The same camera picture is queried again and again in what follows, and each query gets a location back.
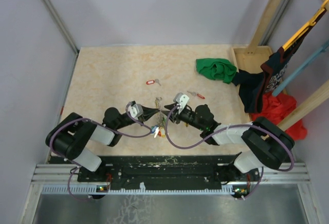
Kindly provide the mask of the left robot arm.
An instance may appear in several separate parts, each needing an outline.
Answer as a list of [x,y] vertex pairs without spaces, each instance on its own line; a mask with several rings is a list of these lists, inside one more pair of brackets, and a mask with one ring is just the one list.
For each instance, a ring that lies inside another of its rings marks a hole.
[[[120,113],[115,107],[108,108],[102,123],[71,113],[47,135],[45,144],[54,154],[87,169],[91,178],[101,181],[106,177],[107,169],[102,165],[102,159],[86,148],[87,143],[92,140],[113,147],[123,136],[146,137],[154,130],[144,122],[159,112],[158,108],[148,108],[130,102],[125,108],[125,113]],[[139,124],[149,132],[145,135],[129,135],[119,131],[133,124]]]

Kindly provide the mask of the key with red fob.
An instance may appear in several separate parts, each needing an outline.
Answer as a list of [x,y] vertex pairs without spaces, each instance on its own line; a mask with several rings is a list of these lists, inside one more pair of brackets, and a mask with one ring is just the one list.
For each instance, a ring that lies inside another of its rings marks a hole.
[[199,97],[199,98],[201,98],[201,99],[205,99],[205,97],[204,96],[202,96],[201,94],[199,94],[199,93],[197,93],[197,92],[194,92],[194,91],[187,91],[187,93],[189,93],[190,95],[192,95],[192,96],[195,96],[195,97]]

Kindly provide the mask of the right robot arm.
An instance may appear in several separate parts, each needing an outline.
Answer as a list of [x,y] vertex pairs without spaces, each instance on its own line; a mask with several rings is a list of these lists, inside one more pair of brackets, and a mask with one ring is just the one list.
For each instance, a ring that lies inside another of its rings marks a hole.
[[248,172],[261,167],[289,172],[295,166],[291,152],[295,145],[293,138],[264,117],[244,124],[223,125],[215,121],[214,114],[206,104],[192,110],[178,103],[166,105],[164,114],[167,122],[178,124],[182,121],[201,132],[201,140],[188,146],[177,145],[166,132],[169,143],[179,150],[190,150],[203,143],[247,146],[249,150],[238,153],[231,163],[229,173],[234,180],[240,181]]

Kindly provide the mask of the large keyring with tagged keys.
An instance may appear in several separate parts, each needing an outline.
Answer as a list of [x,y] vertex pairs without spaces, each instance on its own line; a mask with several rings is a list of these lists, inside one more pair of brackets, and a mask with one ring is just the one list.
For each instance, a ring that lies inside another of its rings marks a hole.
[[156,124],[151,127],[154,138],[163,137],[161,130],[164,129],[166,118],[162,113],[161,101],[162,97],[156,97],[154,101],[155,107],[159,110],[159,112],[156,114]]

